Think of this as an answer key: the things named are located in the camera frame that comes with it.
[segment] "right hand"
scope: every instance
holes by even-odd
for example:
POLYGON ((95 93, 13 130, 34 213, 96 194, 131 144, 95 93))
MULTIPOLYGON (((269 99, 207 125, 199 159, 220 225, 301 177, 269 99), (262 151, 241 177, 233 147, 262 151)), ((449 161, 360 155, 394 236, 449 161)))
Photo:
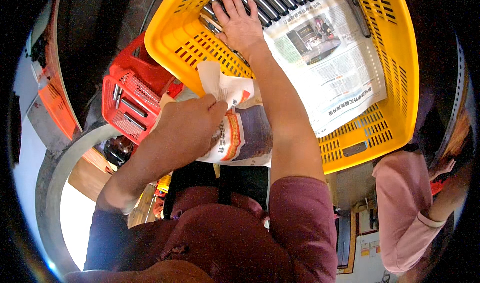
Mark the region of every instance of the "right hand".
POLYGON ((250 60, 252 52, 259 47, 260 50, 268 50, 255 2, 248 0, 250 7, 250 16, 248 16, 242 0, 222 1, 228 15, 225 14, 219 3, 213 2, 212 4, 215 16, 223 27, 223 32, 217 34, 216 37, 230 48, 240 52, 247 61, 250 60))
POLYGON ((455 159, 450 159, 447 161, 439 162, 435 167, 429 169, 428 175, 430 182, 435 180, 441 174, 446 174, 452 171, 453 167, 455 166, 455 159))
POLYGON ((212 94, 166 104, 158 126, 132 157, 141 159, 139 164, 148 176, 145 181, 159 179, 207 153, 227 107, 226 102, 217 102, 212 94))

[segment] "person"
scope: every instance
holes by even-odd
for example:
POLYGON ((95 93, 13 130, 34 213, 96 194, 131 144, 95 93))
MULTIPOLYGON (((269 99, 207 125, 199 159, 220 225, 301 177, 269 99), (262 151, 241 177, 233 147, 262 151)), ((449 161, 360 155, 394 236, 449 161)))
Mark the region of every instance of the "person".
POLYGON ((415 275, 411 272, 409 279, 420 278, 418 269, 431 264, 429 247, 433 239, 465 200, 469 165, 459 169, 435 200, 430 182, 450 172, 454 165, 452 159, 428 170, 419 150, 394 152, 375 165, 372 176, 377 191, 381 260, 387 271, 405 274, 415 267, 415 275))
MULTIPOLYGON (((67 281, 335 281, 332 202, 308 115, 268 49, 254 1, 248 0, 250 16, 241 0, 223 3, 228 16, 213 3, 224 29, 218 38, 249 62, 272 128, 269 231, 259 203, 232 192, 230 203, 220 204, 216 186, 177 190, 170 218, 127 228, 125 214, 146 184, 174 171, 173 188, 175 170, 191 167, 208 151, 227 109, 211 94, 168 103, 158 127, 98 196, 84 268, 91 271, 67 274, 67 281)), ((164 214, 169 201, 167 196, 164 214)))

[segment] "concrete floor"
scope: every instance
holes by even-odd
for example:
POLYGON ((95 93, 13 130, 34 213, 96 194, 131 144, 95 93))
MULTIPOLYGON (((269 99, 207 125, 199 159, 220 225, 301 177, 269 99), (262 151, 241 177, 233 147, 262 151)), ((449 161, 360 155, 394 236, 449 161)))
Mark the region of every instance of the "concrete floor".
POLYGON ((336 173, 332 184, 333 198, 342 211, 348 211, 356 202, 363 200, 373 188, 372 162, 366 162, 336 173))

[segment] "yellow object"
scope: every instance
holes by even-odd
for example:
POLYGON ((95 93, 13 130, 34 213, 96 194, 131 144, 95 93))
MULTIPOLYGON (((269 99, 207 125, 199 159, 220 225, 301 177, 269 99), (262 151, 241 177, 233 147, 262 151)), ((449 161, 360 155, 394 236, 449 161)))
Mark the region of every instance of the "yellow object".
MULTIPOLYGON (((148 54, 199 96, 196 65, 218 61, 228 76, 252 78, 252 71, 198 20, 209 0, 164 0, 145 34, 148 54)), ((387 99, 319 138, 323 170, 336 172, 404 146, 417 118, 417 45, 405 0, 359 0, 385 75, 387 99)))
POLYGON ((170 182, 172 181, 172 176, 167 174, 163 176, 159 181, 156 189, 163 191, 165 193, 169 192, 170 182))

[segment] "paper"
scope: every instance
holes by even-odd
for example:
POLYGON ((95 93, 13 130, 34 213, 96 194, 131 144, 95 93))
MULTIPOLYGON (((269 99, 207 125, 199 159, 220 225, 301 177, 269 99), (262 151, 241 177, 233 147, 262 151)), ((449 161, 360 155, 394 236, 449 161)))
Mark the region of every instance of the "paper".
POLYGON ((387 97, 382 65, 345 0, 300 6, 264 31, 318 137, 387 97))

